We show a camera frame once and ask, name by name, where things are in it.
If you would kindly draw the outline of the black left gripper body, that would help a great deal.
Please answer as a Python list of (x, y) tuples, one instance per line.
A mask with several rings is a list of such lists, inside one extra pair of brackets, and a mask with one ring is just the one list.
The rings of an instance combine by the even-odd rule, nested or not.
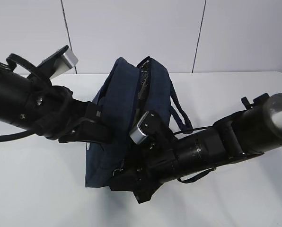
[(40, 96), (44, 104), (36, 111), (40, 116), (32, 122), (30, 130), (49, 140), (82, 141), (83, 138), (78, 138), (82, 126), (99, 126), (102, 108), (90, 101), (74, 99), (72, 95), (64, 86), (48, 88)]

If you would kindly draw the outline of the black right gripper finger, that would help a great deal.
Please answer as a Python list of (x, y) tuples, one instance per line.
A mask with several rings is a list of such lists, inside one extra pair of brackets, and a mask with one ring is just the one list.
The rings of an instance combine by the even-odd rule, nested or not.
[(139, 204), (151, 200), (153, 194), (160, 188), (160, 183), (155, 181), (143, 182), (140, 187), (133, 192)]

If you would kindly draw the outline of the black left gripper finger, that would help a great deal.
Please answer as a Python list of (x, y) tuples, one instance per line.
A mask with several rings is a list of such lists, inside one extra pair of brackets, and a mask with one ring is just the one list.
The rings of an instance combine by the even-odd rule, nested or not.
[(93, 142), (99, 144), (109, 143), (113, 138), (113, 131), (101, 124), (82, 122), (58, 138), (59, 143)]

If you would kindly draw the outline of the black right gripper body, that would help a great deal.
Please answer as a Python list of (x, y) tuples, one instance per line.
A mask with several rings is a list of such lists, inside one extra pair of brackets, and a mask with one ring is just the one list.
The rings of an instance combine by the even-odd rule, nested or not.
[(166, 182), (179, 178), (177, 141), (145, 141), (125, 157), (108, 186), (112, 191), (155, 192)]

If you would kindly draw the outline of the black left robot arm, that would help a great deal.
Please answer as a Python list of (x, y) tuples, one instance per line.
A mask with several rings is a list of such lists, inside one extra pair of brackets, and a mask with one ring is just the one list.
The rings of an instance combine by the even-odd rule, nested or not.
[(0, 122), (23, 129), (0, 135), (0, 142), (43, 136), (59, 143), (109, 143), (113, 132), (101, 120), (97, 104), (73, 98), (64, 86), (38, 84), (0, 69)]

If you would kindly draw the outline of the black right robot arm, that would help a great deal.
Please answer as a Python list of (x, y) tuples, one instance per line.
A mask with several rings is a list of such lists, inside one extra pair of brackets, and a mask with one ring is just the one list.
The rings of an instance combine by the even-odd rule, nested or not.
[(122, 169), (108, 186), (132, 192), (138, 203), (149, 201), (164, 183), (194, 183), (217, 167), (239, 163), (282, 147), (282, 93), (267, 93), (245, 109), (228, 115), (200, 132), (178, 139), (155, 111), (146, 112), (130, 137), (135, 143)]

